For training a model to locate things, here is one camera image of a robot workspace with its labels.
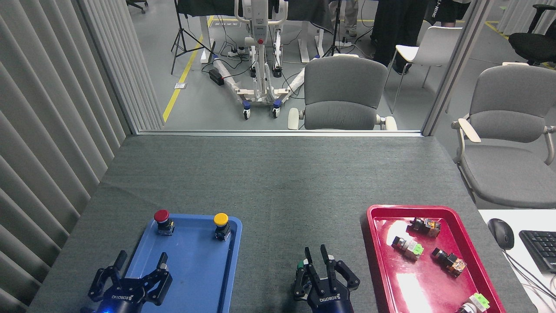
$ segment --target red button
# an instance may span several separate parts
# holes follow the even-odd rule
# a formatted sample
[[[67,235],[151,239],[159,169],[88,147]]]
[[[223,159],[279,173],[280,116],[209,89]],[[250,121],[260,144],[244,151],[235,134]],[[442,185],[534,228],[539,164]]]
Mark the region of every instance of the red button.
[[[157,221],[158,223],[163,223],[166,220],[168,220],[168,217],[170,217],[170,213],[168,212],[168,210],[158,210],[155,213],[155,221]]]

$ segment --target tripod stand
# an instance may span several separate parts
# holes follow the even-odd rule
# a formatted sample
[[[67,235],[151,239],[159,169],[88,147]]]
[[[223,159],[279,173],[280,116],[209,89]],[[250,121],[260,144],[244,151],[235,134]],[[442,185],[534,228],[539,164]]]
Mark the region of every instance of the tripod stand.
[[[338,27],[340,27],[340,8],[342,6],[342,0],[337,0],[338,6],[336,7],[336,21],[334,22],[334,34],[332,36],[332,46],[324,53],[324,56],[333,56],[334,51],[340,53],[340,48],[336,46],[336,35],[338,34]]]
[[[214,53],[214,46],[216,44],[215,42],[213,42],[212,46],[210,48],[208,48],[202,42],[197,40],[197,38],[195,38],[195,36],[193,36],[187,30],[185,30],[181,26],[180,10],[178,9],[178,6],[177,6],[177,0],[174,0],[174,5],[176,6],[177,23],[180,26],[180,29],[177,32],[176,39],[174,40],[174,43],[172,45],[172,49],[170,49],[170,51],[173,51],[174,47],[176,47],[176,52],[174,53],[174,61],[172,63],[172,71],[170,72],[171,75],[173,75],[173,68],[176,65],[176,59],[178,57],[180,57],[180,56],[182,56],[182,55],[184,55],[188,52],[191,52],[191,51],[200,50],[200,49],[207,49],[208,51],[210,51],[210,56],[208,57],[209,60],[210,60],[210,58],[212,58],[212,54]],[[198,48],[193,48],[193,49],[188,50],[185,46],[185,37],[183,35],[184,33],[187,34],[189,37],[193,38],[201,46],[198,47]]]

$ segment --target person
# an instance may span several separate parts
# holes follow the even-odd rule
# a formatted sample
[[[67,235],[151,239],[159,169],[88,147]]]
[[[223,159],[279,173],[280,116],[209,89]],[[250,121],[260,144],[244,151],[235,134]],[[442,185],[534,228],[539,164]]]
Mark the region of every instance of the person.
[[[374,61],[388,66],[396,45],[417,45],[427,4],[426,0],[379,0],[371,35],[371,41],[376,46]],[[397,55],[392,68],[403,75],[405,73],[402,71],[407,63],[406,59]]]
[[[425,20],[431,25],[440,22],[442,27],[455,27],[455,21],[463,19],[471,0],[431,0],[425,12]]]
[[[357,13],[359,12],[358,0],[336,0],[328,5],[332,15],[332,25],[336,22],[336,8],[338,1],[342,1],[341,7],[345,8],[345,28],[350,37],[357,36]]]

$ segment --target computer mouse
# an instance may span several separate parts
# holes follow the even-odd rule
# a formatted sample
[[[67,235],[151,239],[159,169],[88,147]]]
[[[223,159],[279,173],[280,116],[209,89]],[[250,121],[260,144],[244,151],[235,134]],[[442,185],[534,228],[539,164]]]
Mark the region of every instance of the computer mouse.
[[[499,218],[489,220],[487,225],[500,248],[510,250],[514,247],[514,232],[510,225]]]

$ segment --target blue tray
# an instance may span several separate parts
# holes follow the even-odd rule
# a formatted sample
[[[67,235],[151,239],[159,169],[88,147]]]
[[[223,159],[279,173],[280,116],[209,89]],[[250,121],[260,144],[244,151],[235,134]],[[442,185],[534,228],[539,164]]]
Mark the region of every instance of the blue tray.
[[[138,278],[154,269],[160,254],[168,254],[173,281],[161,306],[145,303],[142,313],[228,313],[241,239],[241,221],[230,217],[227,241],[215,238],[213,216],[170,214],[172,236],[157,234],[151,220],[141,237],[126,277]]]

